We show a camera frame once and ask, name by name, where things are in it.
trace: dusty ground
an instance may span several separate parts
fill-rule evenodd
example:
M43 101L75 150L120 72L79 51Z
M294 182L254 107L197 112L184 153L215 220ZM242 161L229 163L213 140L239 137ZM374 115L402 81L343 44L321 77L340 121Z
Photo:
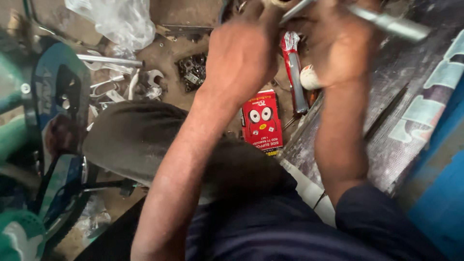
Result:
M44 25L62 31L75 39L79 39L87 44L97 44L101 39L101 34L95 31L94 25L68 10L64 6L63 0L33 0L38 20ZM217 16L221 7L222 0L152 0L150 5L150 14L155 24L184 24L199 26L217 26ZM0 4L0 25L5 27L9 20L9 10L14 8L24 15L21 0L4 0ZM46 32L34 29L35 33L44 34ZM179 81L177 68L174 62L179 58L199 53L207 50L208 37L204 37L197 44L179 37L177 42L171 42L162 36L157 36L155 41L147 48L137 54L138 59L146 62L146 71L157 69L163 72L165 78L161 80L160 85L166 90L163 93L163 102L176 105L182 109L189 110L194 93L185 93L184 87ZM281 109L281 120L284 125L292 117L291 94L288 78L282 58L279 58L280 71L276 79L280 85L272 87L270 84L263 89L274 89L279 96L279 106ZM94 83L106 80L107 71L93 74ZM290 139L290 134L296 128L296 124L289 127L284 132L284 142ZM234 131L238 134L241 129L240 119L237 114L235 119L229 125L227 131ZM100 180L111 180L118 178L111 174L102 173ZM119 196L119 190L109 189L98 193L105 201L105 206L114 222L132 205L134 205L144 193L136 189L134 194L126 199ZM73 228L68 236L56 247L53 260L73 260L82 250L82 233Z

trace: forearm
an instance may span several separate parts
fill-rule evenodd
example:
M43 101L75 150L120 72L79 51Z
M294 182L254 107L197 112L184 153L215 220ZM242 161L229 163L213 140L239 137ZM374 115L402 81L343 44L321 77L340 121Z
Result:
M186 230L198 205L205 165L236 113L236 108L204 101L195 98L155 175L134 238L133 260L184 259Z
M326 193L336 206L346 190L367 178L363 127L369 100L368 77L332 86L324 94L315 157Z

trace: bolt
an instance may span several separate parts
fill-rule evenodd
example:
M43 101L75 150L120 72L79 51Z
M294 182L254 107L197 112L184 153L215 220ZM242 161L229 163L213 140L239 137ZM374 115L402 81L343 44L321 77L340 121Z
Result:
M21 92L24 94L28 94L31 92L31 86L29 84L21 85Z

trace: screwdriver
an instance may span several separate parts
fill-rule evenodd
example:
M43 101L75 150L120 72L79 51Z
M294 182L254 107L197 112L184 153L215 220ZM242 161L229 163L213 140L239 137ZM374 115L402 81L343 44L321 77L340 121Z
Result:
M289 10L280 21L279 25L283 25L288 20L293 18L299 11L308 6L315 0L302 0L295 7ZM411 42L420 42L425 39L432 31L429 27L415 23L408 19L397 18L386 13L377 13L358 7L355 4L347 5L347 9L354 15L363 18L379 29L400 36Z

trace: tire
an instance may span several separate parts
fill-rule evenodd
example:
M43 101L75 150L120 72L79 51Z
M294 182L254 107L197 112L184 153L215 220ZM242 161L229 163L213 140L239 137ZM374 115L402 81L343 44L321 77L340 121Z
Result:
M97 175L100 168L93 163L87 161L88 176L87 182L92 183L97 180ZM71 211L68 219L63 223L63 226L47 241L43 256L49 255L53 249L68 235L71 228L76 224L80 218L82 211L87 205L91 193L83 193L82 196L76 201L74 209Z

